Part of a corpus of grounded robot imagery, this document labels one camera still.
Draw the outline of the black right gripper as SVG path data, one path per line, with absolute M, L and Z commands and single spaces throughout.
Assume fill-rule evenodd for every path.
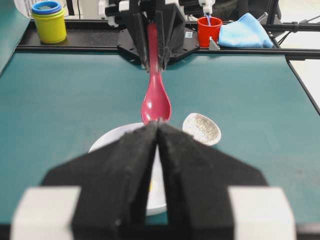
M 99 0 L 98 15 L 108 25 L 117 28 L 125 23 L 122 13 L 127 17 L 127 29 L 131 35 L 140 61 L 149 69 L 149 51 L 146 26 L 155 17 L 157 30 L 157 57 L 159 69 L 166 69 L 174 51 L 184 43 L 185 21 L 190 15 L 211 15 L 214 0 L 137 0 L 140 12 L 130 11 L 128 0 Z M 158 7 L 156 5 L 174 5 Z

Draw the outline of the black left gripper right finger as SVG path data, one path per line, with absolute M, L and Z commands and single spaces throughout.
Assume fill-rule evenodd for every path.
M 168 225 L 190 240 L 294 240 L 296 223 L 280 187 L 262 172 L 160 123 Z

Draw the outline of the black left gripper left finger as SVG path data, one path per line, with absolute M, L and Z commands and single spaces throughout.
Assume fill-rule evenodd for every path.
M 142 225 L 157 145 L 151 122 L 51 168 L 15 210 L 12 240 L 117 240 Z

